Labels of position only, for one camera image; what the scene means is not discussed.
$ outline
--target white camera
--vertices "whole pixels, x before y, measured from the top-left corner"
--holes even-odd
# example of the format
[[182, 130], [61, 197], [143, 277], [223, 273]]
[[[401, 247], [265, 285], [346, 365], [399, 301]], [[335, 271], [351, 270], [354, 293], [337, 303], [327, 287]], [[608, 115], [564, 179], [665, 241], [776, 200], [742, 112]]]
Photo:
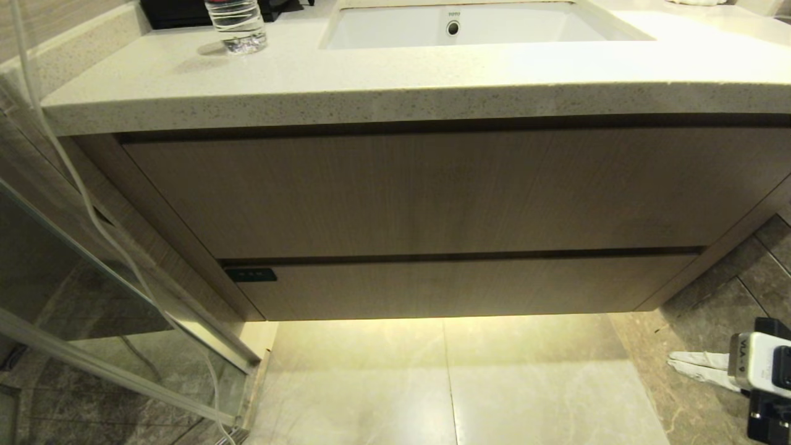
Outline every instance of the white camera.
[[744, 390], [791, 399], [791, 341], [765, 333], [734, 334], [728, 377]]

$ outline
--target white undermount sink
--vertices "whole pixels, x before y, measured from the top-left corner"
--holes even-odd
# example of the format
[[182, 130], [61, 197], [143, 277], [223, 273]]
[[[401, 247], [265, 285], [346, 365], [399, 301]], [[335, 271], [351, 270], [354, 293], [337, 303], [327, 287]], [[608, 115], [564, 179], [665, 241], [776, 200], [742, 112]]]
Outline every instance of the white undermount sink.
[[587, 2], [487, 3], [342, 9], [326, 49], [652, 40]]

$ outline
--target wooden drawer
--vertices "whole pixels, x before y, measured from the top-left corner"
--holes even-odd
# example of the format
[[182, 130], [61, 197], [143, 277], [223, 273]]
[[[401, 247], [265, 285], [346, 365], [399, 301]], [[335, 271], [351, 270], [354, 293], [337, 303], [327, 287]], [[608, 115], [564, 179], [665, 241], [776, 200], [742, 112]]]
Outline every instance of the wooden drawer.
[[273, 267], [239, 283], [267, 320], [634, 310], [695, 255]]
[[216, 258], [710, 245], [791, 130], [632, 128], [125, 147]]

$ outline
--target power cord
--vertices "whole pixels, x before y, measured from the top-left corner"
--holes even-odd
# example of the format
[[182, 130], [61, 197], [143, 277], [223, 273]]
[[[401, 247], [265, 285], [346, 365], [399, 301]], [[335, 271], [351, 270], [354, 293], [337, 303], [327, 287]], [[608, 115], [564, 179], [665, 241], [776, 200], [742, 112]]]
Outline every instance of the power cord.
[[[74, 179], [74, 183], [77, 185], [77, 190], [82, 195], [82, 203], [85, 205], [85, 210], [88, 212], [88, 217], [93, 223], [93, 226], [99, 231], [101, 236], [107, 240], [107, 242], [121, 255], [123, 260], [129, 266], [129, 269], [134, 273], [135, 278], [140, 283], [143, 288], [143, 291], [146, 293], [146, 296], [157, 308], [159, 313], [165, 320], [173, 327], [176, 331], [182, 333], [185, 338], [187, 338], [188, 343], [195, 346], [195, 348], [199, 351], [201, 357], [203, 357], [204, 361], [206, 362], [206, 367], [209, 368], [209, 374], [211, 375], [211, 382], [214, 386], [214, 410], [217, 414], [220, 413], [220, 394], [219, 394], [219, 382], [217, 379], [217, 373], [214, 371], [214, 367], [209, 360], [209, 355], [204, 349], [203, 345], [200, 344], [196, 339], [194, 339], [190, 334], [184, 331], [184, 329], [176, 323], [175, 320], [165, 312], [162, 307], [159, 305], [157, 300], [153, 297], [153, 292], [146, 282], [146, 279], [143, 277], [143, 274], [140, 272], [140, 268], [138, 267], [137, 263], [134, 262], [131, 255], [107, 232], [107, 230], [102, 225], [101, 221], [99, 220], [96, 211], [93, 208], [93, 202], [91, 201], [90, 195], [88, 194], [88, 189], [85, 187], [85, 183], [82, 180], [82, 177], [78, 173], [77, 169], [74, 168], [74, 164], [72, 163], [69, 155], [66, 153], [66, 150], [61, 145], [60, 141], [58, 141], [57, 136], [52, 131], [49, 123], [47, 122], [47, 117], [44, 115], [44, 111], [41, 108], [41, 102], [38, 97], [38, 93], [33, 88], [33, 81], [30, 73], [30, 62], [28, 60], [28, 45], [27, 45], [27, 36], [25, 35], [25, 23], [22, 20], [22, 13], [19, 7], [19, 0], [10, 0], [11, 4], [11, 15], [13, 18], [13, 30], [17, 38], [17, 50], [19, 51], [19, 60], [21, 61], [22, 65], [22, 76], [24, 78], [25, 89], [28, 92], [28, 98], [30, 103], [33, 107], [33, 110], [36, 113], [36, 117], [38, 117], [39, 123], [44, 130], [44, 134], [49, 139], [52, 146], [55, 147], [55, 151], [58, 152], [58, 156], [60, 157], [61, 161], [63, 161], [63, 165], [66, 166], [66, 169], [69, 170], [69, 174]], [[222, 422], [219, 418], [219, 415], [214, 419], [214, 422], [217, 424], [218, 428], [222, 432], [222, 435], [228, 441], [230, 445], [237, 445], [236, 442], [233, 441], [233, 438], [230, 434], [223, 428]]]

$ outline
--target quartz countertop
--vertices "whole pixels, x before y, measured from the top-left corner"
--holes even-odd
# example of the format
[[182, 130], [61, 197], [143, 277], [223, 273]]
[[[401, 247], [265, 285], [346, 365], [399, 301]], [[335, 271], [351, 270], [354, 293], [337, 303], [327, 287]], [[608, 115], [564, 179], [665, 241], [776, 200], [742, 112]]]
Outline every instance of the quartz countertop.
[[43, 104], [62, 135], [631, 113], [791, 114], [791, 25], [738, 6], [591, 2], [655, 40], [325, 50], [320, 41], [339, 6], [317, 0], [267, 24], [268, 47], [253, 55], [224, 54], [211, 28], [149, 32]]

